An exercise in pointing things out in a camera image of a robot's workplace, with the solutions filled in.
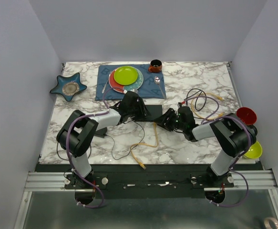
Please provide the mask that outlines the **black power adapter brick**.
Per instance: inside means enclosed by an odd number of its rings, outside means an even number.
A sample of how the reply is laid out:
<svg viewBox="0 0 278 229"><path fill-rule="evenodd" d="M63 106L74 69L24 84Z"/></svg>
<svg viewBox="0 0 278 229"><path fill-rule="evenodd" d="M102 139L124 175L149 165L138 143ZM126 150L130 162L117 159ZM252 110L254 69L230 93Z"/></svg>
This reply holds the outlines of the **black power adapter brick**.
<svg viewBox="0 0 278 229"><path fill-rule="evenodd" d="M94 133L94 135L95 135L96 137L105 138L106 133L107 133L107 127L102 128L102 129L99 129L98 131L96 131L96 132Z"/></svg>

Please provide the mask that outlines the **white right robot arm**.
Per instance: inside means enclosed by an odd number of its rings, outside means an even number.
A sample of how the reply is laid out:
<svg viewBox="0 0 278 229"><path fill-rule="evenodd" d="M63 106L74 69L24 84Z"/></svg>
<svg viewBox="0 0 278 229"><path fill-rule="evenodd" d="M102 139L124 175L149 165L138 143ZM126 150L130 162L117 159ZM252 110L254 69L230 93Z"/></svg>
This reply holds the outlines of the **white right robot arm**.
<svg viewBox="0 0 278 229"><path fill-rule="evenodd" d="M179 107L176 112L170 108L154 122L167 131L180 130L185 139L197 142L215 137L221 151L215 161L206 170L206 183L216 187L223 181L233 165L257 141L257 128L246 125L234 113L215 121L198 125L189 107Z"/></svg>

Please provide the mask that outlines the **black network switch box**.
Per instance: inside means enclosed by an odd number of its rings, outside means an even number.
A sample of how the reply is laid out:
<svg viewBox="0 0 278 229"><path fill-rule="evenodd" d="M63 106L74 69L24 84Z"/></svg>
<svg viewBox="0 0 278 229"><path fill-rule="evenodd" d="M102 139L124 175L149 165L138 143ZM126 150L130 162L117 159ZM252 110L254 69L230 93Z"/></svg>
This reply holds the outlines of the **black network switch box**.
<svg viewBox="0 0 278 229"><path fill-rule="evenodd" d="M153 122L155 119L160 117L163 114L162 105L146 105L147 116L138 118L138 122Z"/></svg>

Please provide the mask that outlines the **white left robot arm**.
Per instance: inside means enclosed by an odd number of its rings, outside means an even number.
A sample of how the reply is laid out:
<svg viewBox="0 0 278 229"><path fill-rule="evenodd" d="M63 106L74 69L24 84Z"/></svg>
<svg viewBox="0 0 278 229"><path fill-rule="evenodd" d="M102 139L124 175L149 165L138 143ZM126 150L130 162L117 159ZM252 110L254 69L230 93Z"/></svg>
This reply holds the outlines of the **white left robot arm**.
<svg viewBox="0 0 278 229"><path fill-rule="evenodd" d="M129 118L145 119L151 115L143 99L135 92L128 91L115 105L105 105L106 110L94 114L85 114L75 110L69 116L56 136L57 142L66 150L75 182L81 188L88 188L92 183L92 167L87 150L95 132L110 126L117 126Z"/></svg>

